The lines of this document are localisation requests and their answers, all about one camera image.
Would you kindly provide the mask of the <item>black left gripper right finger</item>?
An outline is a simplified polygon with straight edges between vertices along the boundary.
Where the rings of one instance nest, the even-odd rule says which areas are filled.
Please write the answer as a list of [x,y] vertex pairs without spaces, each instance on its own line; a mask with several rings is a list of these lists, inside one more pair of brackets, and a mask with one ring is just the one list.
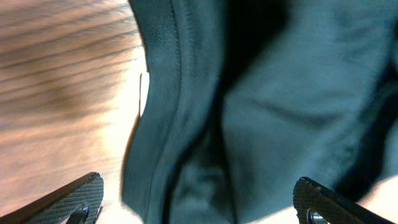
[[394,224],[308,177],[296,182],[293,205],[300,224]]

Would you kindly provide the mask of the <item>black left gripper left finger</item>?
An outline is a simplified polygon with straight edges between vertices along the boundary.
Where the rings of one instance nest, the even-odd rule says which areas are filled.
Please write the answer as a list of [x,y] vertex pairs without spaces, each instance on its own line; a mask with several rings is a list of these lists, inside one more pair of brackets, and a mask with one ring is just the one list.
[[1,217],[8,224],[95,224],[102,211],[104,180],[90,172],[44,197]]

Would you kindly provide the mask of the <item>black t-shirt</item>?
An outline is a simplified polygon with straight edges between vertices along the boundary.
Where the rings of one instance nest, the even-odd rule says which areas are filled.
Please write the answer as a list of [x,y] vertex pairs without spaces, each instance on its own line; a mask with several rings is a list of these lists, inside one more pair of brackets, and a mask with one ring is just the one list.
[[123,202],[247,223],[303,176],[357,201],[397,174],[397,2],[134,0],[149,91]]

